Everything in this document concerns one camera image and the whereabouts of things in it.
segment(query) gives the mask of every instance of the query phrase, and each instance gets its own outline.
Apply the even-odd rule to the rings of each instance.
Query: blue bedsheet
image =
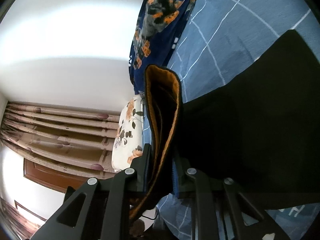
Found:
[[[197,0],[168,63],[180,77],[183,102],[228,83],[288,29],[296,29],[320,60],[320,25],[304,0]],[[146,116],[144,143],[151,143]],[[197,143],[191,145],[195,151]],[[183,240],[191,237],[189,205],[173,195],[158,204],[167,226]],[[291,240],[299,240],[319,210],[320,204],[308,204],[268,212]]]

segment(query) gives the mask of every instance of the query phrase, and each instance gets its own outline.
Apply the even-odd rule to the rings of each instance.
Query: black metal bracket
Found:
[[[174,155],[173,161],[178,174],[180,197],[193,194],[196,199],[193,210],[197,213],[197,239],[219,240],[216,207],[220,218],[223,219],[217,200],[220,200],[218,196],[225,194],[237,240],[290,240],[281,227],[253,203],[232,179],[222,181],[209,178],[202,171],[191,168],[188,160],[180,158],[177,154]],[[31,240],[129,239],[129,197],[141,197],[146,194],[150,162],[151,147],[146,144],[143,155],[133,159],[130,168],[117,173],[113,178],[90,178],[76,191],[69,188],[63,205]],[[240,202],[245,203],[250,211],[248,215],[257,218],[258,223],[250,226],[244,224]],[[90,223],[96,213],[101,213],[99,219],[102,223],[98,226]]]
[[[129,198],[124,194],[125,184],[128,179],[136,176],[137,173],[133,168],[128,168],[114,176],[103,218],[101,240],[129,238]]]
[[[31,237],[32,240],[80,240],[93,195],[96,178],[85,182]]]
[[[189,168],[186,175],[196,185],[198,239],[219,240],[216,209],[208,176],[193,168]]]
[[[239,184],[230,178],[226,178],[223,186],[225,188],[231,222],[237,240],[290,240],[289,236],[272,217],[242,191]],[[259,221],[258,223],[250,226],[244,224],[239,202],[247,206],[252,216]]]

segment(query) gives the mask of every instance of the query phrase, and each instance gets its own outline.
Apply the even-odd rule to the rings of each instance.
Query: black cable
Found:
[[[159,210],[156,209],[156,216],[155,216],[155,218],[149,218],[149,217],[146,217],[146,216],[142,216],[142,217],[147,218],[147,219],[149,219],[149,220],[156,220],[158,214],[159,214]]]

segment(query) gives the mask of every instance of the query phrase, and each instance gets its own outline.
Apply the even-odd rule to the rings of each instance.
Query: pink curtain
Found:
[[[24,216],[17,209],[0,198],[1,212],[3,213],[6,223],[14,230],[22,239],[30,239],[31,236],[38,231],[40,225],[35,224]]]
[[[112,177],[119,116],[8,103],[1,142],[22,157],[66,173]]]

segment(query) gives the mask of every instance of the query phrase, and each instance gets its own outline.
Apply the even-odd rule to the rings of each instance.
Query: round screw head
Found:
[[[88,179],[88,184],[89,185],[94,185],[98,182],[98,180],[96,178],[90,178]]]
[[[124,171],[125,174],[130,175],[130,174],[134,174],[134,169],[133,168],[127,168]]]
[[[195,168],[189,168],[187,169],[187,173],[190,175],[194,175],[197,173],[197,170]]]
[[[233,179],[231,179],[231,178],[225,178],[225,179],[224,179],[224,183],[227,184],[227,185],[232,185],[233,182],[234,182],[234,181],[233,181]]]

